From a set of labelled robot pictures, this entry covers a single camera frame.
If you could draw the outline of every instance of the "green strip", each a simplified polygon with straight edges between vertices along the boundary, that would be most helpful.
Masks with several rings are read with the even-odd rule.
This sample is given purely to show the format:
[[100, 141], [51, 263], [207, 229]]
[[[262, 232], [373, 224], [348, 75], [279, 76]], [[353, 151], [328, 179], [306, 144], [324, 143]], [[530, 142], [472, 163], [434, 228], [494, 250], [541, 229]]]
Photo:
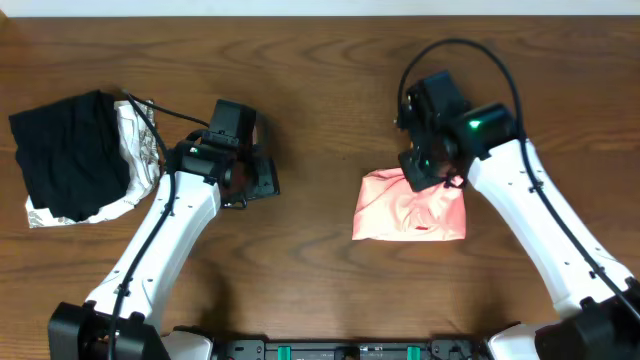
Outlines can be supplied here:
[[278, 347], [278, 360], [291, 360], [291, 348], [289, 346]]
[[407, 360], [420, 360], [420, 348], [417, 346], [409, 346], [407, 348]]

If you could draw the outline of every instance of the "cloth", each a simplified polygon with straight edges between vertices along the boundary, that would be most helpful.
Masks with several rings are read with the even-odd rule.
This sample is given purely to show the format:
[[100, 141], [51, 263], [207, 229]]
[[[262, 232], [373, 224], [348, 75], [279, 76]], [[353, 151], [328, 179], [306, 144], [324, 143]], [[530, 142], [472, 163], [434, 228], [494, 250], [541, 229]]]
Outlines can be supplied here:
[[[54, 217], [47, 208], [36, 209], [31, 197], [25, 205], [29, 217], [29, 227], [72, 225], [76, 223], [97, 223], [120, 217], [132, 210], [140, 200], [153, 190], [160, 176], [160, 165], [156, 140], [145, 125], [144, 121], [133, 110], [128, 101], [118, 101], [114, 104], [118, 130], [120, 133], [120, 155], [129, 167], [129, 186], [125, 195], [100, 208], [97, 214], [80, 222], [66, 217]], [[146, 113], [152, 124], [153, 109], [138, 103]]]
[[362, 179], [353, 240], [464, 239], [465, 220], [462, 190], [439, 184], [414, 193], [402, 169], [377, 170]]
[[113, 96], [93, 91], [9, 117], [36, 209], [79, 221], [125, 194], [129, 166], [113, 106]]

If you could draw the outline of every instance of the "folded pink cloth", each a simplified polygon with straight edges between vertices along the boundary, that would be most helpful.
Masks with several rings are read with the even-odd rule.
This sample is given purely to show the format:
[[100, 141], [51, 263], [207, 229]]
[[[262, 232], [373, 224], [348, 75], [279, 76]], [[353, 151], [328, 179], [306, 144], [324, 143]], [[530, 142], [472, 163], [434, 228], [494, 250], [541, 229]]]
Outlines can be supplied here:
[[362, 179], [353, 240], [446, 241], [464, 239], [465, 233], [462, 190], [439, 184], [414, 193], [400, 168]]

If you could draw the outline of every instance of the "green light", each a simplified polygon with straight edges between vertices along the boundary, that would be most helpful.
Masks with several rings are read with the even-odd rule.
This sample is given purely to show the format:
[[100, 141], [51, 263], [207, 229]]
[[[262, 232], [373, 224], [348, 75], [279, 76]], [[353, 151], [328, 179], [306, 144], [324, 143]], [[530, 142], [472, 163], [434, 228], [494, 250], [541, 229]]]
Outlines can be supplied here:
[[471, 120], [469, 121], [469, 126], [471, 126], [472, 129], [477, 129], [478, 126], [480, 126], [480, 120]]

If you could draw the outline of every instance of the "wooden table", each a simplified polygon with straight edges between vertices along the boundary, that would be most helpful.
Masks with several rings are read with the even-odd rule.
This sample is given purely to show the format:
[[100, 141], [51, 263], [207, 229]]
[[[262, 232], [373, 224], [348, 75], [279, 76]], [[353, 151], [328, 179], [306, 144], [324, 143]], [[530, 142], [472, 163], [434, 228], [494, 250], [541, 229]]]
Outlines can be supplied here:
[[[221, 97], [271, 118], [282, 195], [224, 211], [205, 229], [165, 330], [420, 338], [553, 321], [533, 264], [472, 189], [466, 240], [350, 240], [361, 177], [396, 167], [407, 146], [392, 124], [400, 74], [423, 46], [448, 36], [482, 41], [509, 64], [547, 170], [596, 237], [640, 274], [637, 18], [10, 20], [0, 34], [0, 117], [122, 87], [203, 119]], [[476, 104], [510, 101], [495, 67], [460, 47], [434, 53], [412, 81], [442, 69]], [[193, 129], [165, 115], [158, 122], [170, 144]], [[52, 311], [83, 302], [152, 196], [108, 223], [30, 230], [14, 152], [5, 120], [0, 358], [47, 358]]]

